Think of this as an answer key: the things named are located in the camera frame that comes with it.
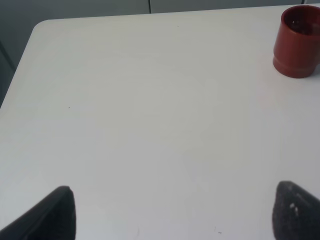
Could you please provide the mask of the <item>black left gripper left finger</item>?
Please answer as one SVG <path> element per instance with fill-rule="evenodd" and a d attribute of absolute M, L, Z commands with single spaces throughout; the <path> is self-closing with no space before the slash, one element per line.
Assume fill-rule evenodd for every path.
<path fill-rule="evenodd" d="M 2 240 L 74 240 L 76 206 L 69 186 L 59 186 L 0 230 Z"/>

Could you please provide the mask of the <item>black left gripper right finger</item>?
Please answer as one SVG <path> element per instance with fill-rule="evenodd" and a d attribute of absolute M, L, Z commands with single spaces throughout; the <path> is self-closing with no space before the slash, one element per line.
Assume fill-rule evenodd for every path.
<path fill-rule="evenodd" d="M 280 181 L 272 209 L 276 240 L 318 240 L 320 200 L 292 181 Z"/>

